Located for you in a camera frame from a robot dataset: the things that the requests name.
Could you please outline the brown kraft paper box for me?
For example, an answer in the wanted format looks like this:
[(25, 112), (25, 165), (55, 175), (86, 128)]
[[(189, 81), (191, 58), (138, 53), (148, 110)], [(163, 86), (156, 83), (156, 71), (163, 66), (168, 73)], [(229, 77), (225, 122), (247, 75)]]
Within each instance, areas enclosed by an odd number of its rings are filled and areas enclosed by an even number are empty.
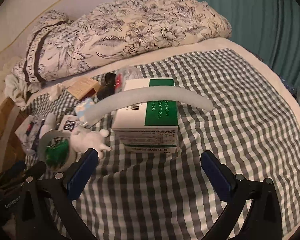
[(67, 90), (77, 100), (82, 101), (95, 95), (100, 87), (101, 84), (97, 80), (83, 77), (74, 82)]

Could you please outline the mint green towel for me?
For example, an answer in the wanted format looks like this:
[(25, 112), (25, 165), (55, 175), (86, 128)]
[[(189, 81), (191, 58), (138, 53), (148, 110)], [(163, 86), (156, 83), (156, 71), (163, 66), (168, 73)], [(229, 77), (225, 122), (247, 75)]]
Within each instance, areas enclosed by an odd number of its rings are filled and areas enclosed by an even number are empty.
[(5, 96), (13, 100), (18, 107), (25, 107), (29, 84), (18, 79), (15, 75), (9, 74), (5, 77)]

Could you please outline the white tissue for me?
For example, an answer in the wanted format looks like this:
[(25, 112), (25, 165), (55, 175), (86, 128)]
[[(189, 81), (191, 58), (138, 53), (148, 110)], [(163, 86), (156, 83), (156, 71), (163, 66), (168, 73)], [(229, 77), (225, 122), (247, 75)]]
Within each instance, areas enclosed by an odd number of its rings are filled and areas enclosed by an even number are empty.
[(59, 96), (62, 94), (64, 86), (61, 83), (58, 83), (52, 86), (48, 92), (49, 94), (49, 101), (54, 102), (56, 101)]

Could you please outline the small black pouch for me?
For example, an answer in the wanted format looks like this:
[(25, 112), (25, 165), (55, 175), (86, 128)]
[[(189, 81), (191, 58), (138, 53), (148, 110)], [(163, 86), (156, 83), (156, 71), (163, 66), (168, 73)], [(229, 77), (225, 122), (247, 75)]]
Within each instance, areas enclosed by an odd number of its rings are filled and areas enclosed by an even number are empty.
[(104, 76), (104, 82), (97, 92), (98, 100), (103, 100), (113, 94), (115, 94), (115, 85), (116, 85), (116, 74), (107, 73)]

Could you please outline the green white medicine box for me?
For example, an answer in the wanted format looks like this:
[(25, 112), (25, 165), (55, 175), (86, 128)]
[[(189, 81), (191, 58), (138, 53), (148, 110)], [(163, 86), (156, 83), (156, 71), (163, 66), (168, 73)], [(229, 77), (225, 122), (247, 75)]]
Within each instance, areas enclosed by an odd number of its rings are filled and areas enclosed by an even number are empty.
[(177, 104), (174, 101), (149, 101), (119, 109), (111, 128), (127, 146), (173, 147), (178, 133)]

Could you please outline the green snack bag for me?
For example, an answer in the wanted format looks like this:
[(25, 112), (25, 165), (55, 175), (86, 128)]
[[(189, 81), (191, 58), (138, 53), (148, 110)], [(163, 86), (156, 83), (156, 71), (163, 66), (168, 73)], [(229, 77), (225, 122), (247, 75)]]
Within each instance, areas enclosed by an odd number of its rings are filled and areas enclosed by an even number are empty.
[(52, 139), (45, 150), (46, 164), (57, 168), (64, 165), (68, 158), (69, 142), (67, 139)]

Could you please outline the white round bottle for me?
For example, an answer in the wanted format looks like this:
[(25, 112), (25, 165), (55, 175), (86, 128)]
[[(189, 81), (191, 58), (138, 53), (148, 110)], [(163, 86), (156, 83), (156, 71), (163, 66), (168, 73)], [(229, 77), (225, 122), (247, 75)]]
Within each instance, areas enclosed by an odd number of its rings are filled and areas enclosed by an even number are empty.
[(40, 129), (39, 139), (41, 139), (47, 132), (55, 129), (56, 116), (53, 113), (49, 113), (44, 121), (43, 126)]

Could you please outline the white sachet dark label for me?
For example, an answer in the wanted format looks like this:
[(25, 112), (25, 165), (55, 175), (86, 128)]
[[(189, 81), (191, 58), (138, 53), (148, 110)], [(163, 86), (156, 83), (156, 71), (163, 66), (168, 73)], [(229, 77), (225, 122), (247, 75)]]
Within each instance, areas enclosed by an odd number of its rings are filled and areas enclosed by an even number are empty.
[(58, 130), (64, 133), (71, 133), (74, 128), (80, 125), (79, 119), (76, 115), (64, 115)]

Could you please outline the floral duvet roll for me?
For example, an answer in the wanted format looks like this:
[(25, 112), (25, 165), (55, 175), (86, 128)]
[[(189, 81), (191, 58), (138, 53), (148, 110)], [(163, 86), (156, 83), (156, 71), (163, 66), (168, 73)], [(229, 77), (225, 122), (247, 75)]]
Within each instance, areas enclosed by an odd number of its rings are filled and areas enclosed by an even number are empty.
[(117, 0), (71, 21), (50, 10), (27, 38), (19, 79), (46, 82), (84, 73), (161, 48), (229, 38), (229, 21), (197, 0)]

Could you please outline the teal curtain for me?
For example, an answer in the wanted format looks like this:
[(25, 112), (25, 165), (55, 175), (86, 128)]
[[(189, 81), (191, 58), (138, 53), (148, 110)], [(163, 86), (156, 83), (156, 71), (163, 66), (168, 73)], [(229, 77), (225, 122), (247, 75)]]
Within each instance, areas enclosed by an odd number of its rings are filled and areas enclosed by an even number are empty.
[(290, 85), (300, 86), (300, 6), (295, 0), (198, 1), (228, 19), (233, 42), (258, 55)]

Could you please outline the white foam strip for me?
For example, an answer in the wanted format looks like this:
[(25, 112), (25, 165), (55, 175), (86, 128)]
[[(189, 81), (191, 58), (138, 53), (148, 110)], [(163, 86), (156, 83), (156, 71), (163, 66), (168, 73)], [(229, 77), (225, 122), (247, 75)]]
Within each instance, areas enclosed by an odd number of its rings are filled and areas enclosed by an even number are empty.
[(178, 101), (205, 111), (213, 109), (213, 104), (207, 96), (202, 96), (182, 87), (143, 87), (113, 94), (89, 107), (84, 113), (83, 126), (90, 128), (110, 112), (150, 101)]

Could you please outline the white plush toy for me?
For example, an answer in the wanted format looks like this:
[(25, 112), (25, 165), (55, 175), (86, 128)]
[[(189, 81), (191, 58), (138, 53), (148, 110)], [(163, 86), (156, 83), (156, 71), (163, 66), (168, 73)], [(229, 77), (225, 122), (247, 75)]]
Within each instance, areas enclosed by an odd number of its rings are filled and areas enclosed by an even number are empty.
[(109, 131), (105, 129), (97, 132), (78, 126), (71, 132), (70, 145), (77, 153), (85, 153), (89, 148), (92, 148), (98, 153), (98, 158), (102, 159), (104, 152), (111, 151), (111, 147), (105, 143), (105, 138), (108, 135)]

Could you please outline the crinkled plastic wrapper pack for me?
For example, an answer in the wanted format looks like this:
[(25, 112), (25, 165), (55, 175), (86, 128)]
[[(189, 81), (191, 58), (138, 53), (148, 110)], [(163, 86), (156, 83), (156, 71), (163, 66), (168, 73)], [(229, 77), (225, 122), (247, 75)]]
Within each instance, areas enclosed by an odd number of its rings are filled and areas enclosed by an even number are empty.
[(26, 155), (34, 155), (36, 153), (39, 133), (44, 121), (45, 117), (42, 115), (29, 115), (15, 130), (14, 133)]

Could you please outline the blue white tissue pack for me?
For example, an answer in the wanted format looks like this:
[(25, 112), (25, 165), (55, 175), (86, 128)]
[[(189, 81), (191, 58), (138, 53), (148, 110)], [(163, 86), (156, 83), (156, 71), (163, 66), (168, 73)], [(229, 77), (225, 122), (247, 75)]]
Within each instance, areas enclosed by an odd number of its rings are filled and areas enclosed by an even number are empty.
[(86, 111), (95, 105), (95, 102), (91, 98), (86, 98), (82, 102), (80, 102), (76, 107), (75, 107), (75, 113), (81, 122), (81, 124), (85, 124), (87, 122), (87, 119), (85, 117)]

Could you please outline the white tape roll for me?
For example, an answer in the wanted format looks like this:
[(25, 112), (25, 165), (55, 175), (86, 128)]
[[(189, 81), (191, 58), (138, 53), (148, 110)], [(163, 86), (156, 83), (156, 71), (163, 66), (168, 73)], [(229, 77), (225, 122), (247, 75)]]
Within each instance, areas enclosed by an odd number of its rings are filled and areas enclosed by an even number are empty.
[(53, 130), (45, 133), (38, 144), (38, 157), (51, 172), (64, 172), (77, 158), (70, 145), (70, 134)]

